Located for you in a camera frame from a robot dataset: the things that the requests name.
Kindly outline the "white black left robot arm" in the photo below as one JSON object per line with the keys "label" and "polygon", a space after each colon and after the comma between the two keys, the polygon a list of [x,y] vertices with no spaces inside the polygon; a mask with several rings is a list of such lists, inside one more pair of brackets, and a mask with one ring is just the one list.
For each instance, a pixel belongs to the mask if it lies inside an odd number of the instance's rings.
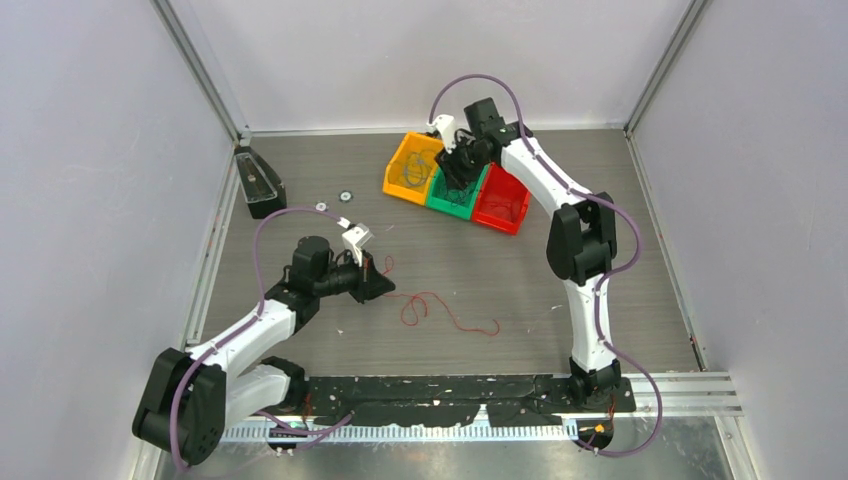
{"label": "white black left robot arm", "polygon": [[307,398],[303,368],[266,353],[301,330],[324,297],[348,294],[364,304],[394,290],[364,248],[371,237],[364,227],[352,227],[342,235],[340,255],[323,237],[301,238],[283,277],[261,291],[262,300],[241,320],[196,347],[160,353],[132,434],[194,466],[243,419],[271,406],[298,412]]}

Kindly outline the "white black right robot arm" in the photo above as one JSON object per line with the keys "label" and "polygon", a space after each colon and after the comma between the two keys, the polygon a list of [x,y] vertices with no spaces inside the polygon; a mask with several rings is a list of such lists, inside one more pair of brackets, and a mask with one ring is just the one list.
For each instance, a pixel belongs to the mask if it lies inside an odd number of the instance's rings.
{"label": "white black right robot arm", "polygon": [[483,167],[497,165],[539,202],[550,218],[546,259],[568,298],[573,346],[568,389],[574,405],[596,410],[621,384],[612,347],[608,283],[618,252],[612,198],[569,177],[521,121],[508,123],[493,99],[464,110],[461,129],[451,115],[431,114],[429,133],[443,142],[436,161],[451,189],[464,189]]}

